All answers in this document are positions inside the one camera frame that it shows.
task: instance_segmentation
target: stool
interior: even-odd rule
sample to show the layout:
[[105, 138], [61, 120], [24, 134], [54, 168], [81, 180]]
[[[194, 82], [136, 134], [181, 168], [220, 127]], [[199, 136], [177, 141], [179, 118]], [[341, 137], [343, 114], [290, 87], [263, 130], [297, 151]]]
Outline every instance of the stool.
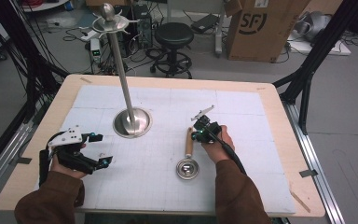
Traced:
[[161, 25], [156, 30], [155, 39], [164, 49], [169, 49], [169, 51], [158, 56], [150, 67], [150, 72], [155, 73], [157, 68], [166, 74], [165, 77], [187, 72], [188, 79], [191, 79], [191, 73], [188, 71], [188, 68], [192, 64], [191, 59], [177, 50], [190, 44], [193, 38], [194, 33], [186, 24], [168, 22]]

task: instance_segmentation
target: floor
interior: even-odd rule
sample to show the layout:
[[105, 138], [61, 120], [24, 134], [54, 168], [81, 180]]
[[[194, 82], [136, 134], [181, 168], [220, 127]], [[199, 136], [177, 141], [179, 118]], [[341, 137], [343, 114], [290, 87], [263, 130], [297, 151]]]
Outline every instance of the floor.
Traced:
[[[72, 11], [80, 20], [85, 9]], [[189, 22], [186, 16], [176, 18]], [[70, 72], [90, 71], [90, 58], [84, 43], [64, 41], [64, 29], [44, 33], [50, 51]], [[73, 34], [81, 36], [78, 31]], [[285, 77], [302, 64], [306, 56], [290, 52], [284, 63], [235, 62], [223, 52], [220, 58], [213, 53], [214, 37], [196, 35], [191, 49], [183, 52], [192, 58], [191, 73], [195, 79], [230, 80], [247, 82], [274, 82]], [[328, 56], [314, 76], [308, 116], [310, 140], [324, 169], [346, 223], [358, 223], [358, 47], [348, 46], [350, 56]], [[149, 72], [150, 63], [142, 51], [132, 60], [125, 59], [130, 70], [127, 76], [164, 77]], [[287, 59], [283, 54], [278, 61]], [[0, 135], [25, 102], [25, 91], [10, 59], [0, 61]], [[13, 167], [9, 166], [0, 179], [0, 190], [5, 185]], [[326, 217], [290, 218], [292, 223], [329, 223]], [[0, 211], [0, 223], [15, 223], [12, 212]]]

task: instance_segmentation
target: metal base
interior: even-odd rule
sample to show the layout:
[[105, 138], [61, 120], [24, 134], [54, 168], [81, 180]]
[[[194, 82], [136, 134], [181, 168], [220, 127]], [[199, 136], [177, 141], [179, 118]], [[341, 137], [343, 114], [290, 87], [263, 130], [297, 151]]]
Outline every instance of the metal base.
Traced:
[[127, 109], [120, 111], [113, 121], [113, 129], [121, 137], [136, 138], [144, 135], [152, 126], [152, 116], [142, 108], [134, 107], [135, 121], [133, 126]]
[[199, 173], [199, 164], [191, 159], [182, 159], [176, 165], [176, 173], [183, 179], [192, 179]]

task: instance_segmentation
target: metal rod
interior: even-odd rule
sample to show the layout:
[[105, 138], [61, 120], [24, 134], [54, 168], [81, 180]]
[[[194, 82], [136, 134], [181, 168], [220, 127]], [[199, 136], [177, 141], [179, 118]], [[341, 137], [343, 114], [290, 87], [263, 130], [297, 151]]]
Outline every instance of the metal rod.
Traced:
[[126, 101], [127, 112], [129, 113], [131, 126], [135, 127], [135, 116], [133, 115], [129, 85], [127, 84], [127, 79], [124, 72], [124, 65], [123, 62], [121, 61], [121, 54], [118, 47], [117, 35], [108, 33], [107, 38], [110, 43], [110, 48], [115, 55], [116, 68], [117, 68], [118, 76], [120, 77], [121, 89], [123, 89], [124, 99]]

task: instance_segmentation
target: sleeve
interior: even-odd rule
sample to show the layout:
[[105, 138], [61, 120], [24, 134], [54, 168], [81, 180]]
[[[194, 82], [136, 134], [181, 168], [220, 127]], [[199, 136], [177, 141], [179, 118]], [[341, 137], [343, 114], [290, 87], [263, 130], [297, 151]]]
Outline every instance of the sleeve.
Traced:
[[75, 224], [75, 206], [83, 202], [82, 180], [50, 171], [39, 190], [19, 200], [14, 216], [20, 224]]
[[257, 187], [234, 161], [216, 164], [215, 209], [219, 224], [270, 223]]

